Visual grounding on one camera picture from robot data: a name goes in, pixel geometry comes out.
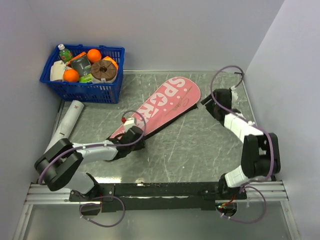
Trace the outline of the orange snack box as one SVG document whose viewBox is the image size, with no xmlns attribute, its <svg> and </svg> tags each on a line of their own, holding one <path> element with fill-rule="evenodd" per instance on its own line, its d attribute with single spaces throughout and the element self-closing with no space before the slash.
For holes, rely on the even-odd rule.
<svg viewBox="0 0 320 240">
<path fill-rule="evenodd" d="M 117 62 L 112 57 L 106 56 L 103 58 L 103 60 L 111 62 L 117 70 L 119 69 Z"/>
</svg>

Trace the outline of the orange flat box rear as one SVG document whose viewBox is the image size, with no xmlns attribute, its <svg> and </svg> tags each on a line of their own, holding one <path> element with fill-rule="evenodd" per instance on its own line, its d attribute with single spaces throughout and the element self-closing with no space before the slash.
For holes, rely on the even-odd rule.
<svg viewBox="0 0 320 240">
<path fill-rule="evenodd" d="M 86 55 L 87 55 L 87 53 L 83 51 L 83 52 L 81 52 L 80 54 L 78 54 L 77 56 L 73 57 L 71 60 L 67 61 L 67 62 L 65 63 L 65 65 L 66 65 L 66 66 L 69 66 L 72 61 L 77 60 L 77 59 L 79 59 L 79 58 L 82 58 L 82 57 L 84 57 L 84 56 L 86 56 Z"/>
</svg>

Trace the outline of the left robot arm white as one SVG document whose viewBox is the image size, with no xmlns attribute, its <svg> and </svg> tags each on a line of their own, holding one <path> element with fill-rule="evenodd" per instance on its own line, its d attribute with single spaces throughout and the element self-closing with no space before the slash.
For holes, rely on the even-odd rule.
<svg viewBox="0 0 320 240">
<path fill-rule="evenodd" d="M 124 158 L 144 147 L 143 137 L 144 131 L 134 125 L 102 142 L 79 144 L 62 138 L 35 162 L 38 184 L 46 185 L 52 192 L 68 188 L 93 201 L 101 194 L 100 185 L 90 173 L 78 171 L 79 166 Z"/>
</svg>

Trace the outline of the white shuttlecock tube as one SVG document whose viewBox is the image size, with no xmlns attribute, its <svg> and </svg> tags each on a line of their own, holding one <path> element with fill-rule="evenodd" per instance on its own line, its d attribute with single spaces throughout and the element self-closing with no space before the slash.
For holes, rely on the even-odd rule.
<svg viewBox="0 0 320 240">
<path fill-rule="evenodd" d="M 51 138 L 45 153 L 59 140 L 63 138 L 69 138 L 73 128 L 75 127 L 78 118 L 84 108 L 84 104 L 78 100 L 73 100 L 62 118 L 60 124 L 58 125 L 53 137 Z"/>
</svg>

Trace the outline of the orange fruit rear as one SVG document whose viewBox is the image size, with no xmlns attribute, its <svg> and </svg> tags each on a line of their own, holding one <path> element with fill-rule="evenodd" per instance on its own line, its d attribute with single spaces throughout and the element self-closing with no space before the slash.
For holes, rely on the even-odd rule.
<svg viewBox="0 0 320 240">
<path fill-rule="evenodd" d="M 98 49 L 90 49 L 86 55 L 91 63 L 96 63 L 102 59 L 102 54 Z"/>
</svg>

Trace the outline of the orange fruit front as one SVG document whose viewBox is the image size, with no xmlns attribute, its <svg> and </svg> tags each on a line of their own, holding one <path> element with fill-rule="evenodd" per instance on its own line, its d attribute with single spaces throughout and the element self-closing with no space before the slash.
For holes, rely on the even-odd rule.
<svg viewBox="0 0 320 240">
<path fill-rule="evenodd" d="M 68 69 L 63 73 L 63 80 L 69 83 L 77 83 L 80 79 L 79 73 L 74 69 Z"/>
</svg>

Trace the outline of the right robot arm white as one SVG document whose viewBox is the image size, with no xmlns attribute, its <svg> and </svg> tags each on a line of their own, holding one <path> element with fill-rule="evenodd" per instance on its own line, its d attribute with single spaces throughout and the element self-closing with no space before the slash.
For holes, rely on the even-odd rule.
<svg viewBox="0 0 320 240">
<path fill-rule="evenodd" d="M 232 101 L 236 98 L 237 94 L 231 89 L 220 88 L 200 102 L 213 118 L 234 133 L 243 144 L 240 165 L 221 177 L 223 184 L 218 187 L 218 193 L 223 199 L 230 199 L 236 193 L 236 188 L 264 181 L 281 170 L 277 135 L 264 133 L 239 110 L 232 108 Z"/>
</svg>

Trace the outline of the blue plastic basket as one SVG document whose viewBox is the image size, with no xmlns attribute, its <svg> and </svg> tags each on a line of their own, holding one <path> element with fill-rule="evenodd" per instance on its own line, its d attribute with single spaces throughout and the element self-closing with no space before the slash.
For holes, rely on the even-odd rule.
<svg viewBox="0 0 320 240">
<path fill-rule="evenodd" d="M 56 46 L 48 57 L 39 81 L 47 84 L 62 100 L 70 102 L 77 100 L 83 103 L 117 104 L 119 101 L 122 82 L 124 79 L 125 48 L 122 46 L 99 45 L 103 57 L 111 57 L 118 64 L 118 73 L 112 83 L 78 83 L 51 81 L 50 71 L 54 62 L 60 60 L 59 48 Z"/>
</svg>

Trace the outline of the green small box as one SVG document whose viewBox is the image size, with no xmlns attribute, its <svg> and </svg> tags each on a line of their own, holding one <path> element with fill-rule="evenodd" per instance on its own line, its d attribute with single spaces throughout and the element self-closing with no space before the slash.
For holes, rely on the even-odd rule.
<svg viewBox="0 0 320 240">
<path fill-rule="evenodd" d="M 92 74 L 80 76 L 78 82 L 79 83 L 91 83 L 92 82 Z"/>
</svg>

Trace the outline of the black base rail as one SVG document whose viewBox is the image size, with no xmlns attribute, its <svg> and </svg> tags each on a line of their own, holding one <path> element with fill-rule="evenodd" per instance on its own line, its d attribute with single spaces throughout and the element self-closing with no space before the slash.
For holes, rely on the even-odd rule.
<svg viewBox="0 0 320 240">
<path fill-rule="evenodd" d="M 245 200 L 238 187 L 229 188 L 222 181 L 164 183 L 100 183 L 91 196 L 72 190 L 72 203 L 97 203 L 103 213 L 137 210 L 200 209 L 214 211 L 222 201 Z"/>
</svg>

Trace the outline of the orange fruit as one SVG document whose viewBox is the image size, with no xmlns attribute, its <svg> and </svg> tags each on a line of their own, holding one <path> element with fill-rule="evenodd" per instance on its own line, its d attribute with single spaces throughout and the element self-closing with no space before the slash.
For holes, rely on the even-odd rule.
<svg viewBox="0 0 320 240">
<path fill-rule="evenodd" d="M 102 54 L 98 49 L 90 49 L 86 55 L 91 63 L 96 63 L 102 59 Z"/>
<path fill-rule="evenodd" d="M 79 73 L 74 69 L 68 69 L 63 73 L 63 80 L 69 83 L 77 83 L 80 79 Z"/>
</svg>

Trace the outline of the black product box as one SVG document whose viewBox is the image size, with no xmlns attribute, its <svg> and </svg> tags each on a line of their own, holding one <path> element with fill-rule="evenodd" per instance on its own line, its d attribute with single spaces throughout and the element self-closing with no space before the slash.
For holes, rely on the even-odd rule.
<svg viewBox="0 0 320 240">
<path fill-rule="evenodd" d="M 80 77 L 85 77 L 91 73 L 91 63 L 86 55 L 70 62 L 71 67 L 77 71 Z"/>
</svg>

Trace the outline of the green drink bottle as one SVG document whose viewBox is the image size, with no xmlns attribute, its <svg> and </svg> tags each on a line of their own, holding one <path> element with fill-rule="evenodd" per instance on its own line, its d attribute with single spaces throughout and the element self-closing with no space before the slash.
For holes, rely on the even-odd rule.
<svg viewBox="0 0 320 240">
<path fill-rule="evenodd" d="M 59 44 L 58 49 L 59 57 L 64 63 L 67 63 L 73 58 L 72 52 L 68 48 L 66 48 L 64 44 Z"/>
</svg>

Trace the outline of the pink racket bag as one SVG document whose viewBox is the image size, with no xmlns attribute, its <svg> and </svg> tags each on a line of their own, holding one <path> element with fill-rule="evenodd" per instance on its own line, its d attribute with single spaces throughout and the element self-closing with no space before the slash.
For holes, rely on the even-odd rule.
<svg viewBox="0 0 320 240">
<path fill-rule="evenodd" d="M 136 126 L 145 130 L 148 139 L 187 112 L 197 108 L 201 91 L 197 84 L 188 78 L 178 76 L 166 80 L 136 111 L 125 118 L 135 117 Z M 122 125 L 110 136 L 124 133 Z"/>
</svg>

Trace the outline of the brown round cake pack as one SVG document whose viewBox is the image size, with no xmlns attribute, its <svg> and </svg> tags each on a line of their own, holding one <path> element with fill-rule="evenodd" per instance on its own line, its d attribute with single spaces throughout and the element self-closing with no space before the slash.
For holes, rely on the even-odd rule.
<svg viewBox="0 0 320 240">
<path fill-rule="evenodd" d="M 118 69 L 110 60 L 99 60 L 91 66 L 91 81 L 94 84 L 111 84 L 116 80 Z"/>
</svg>

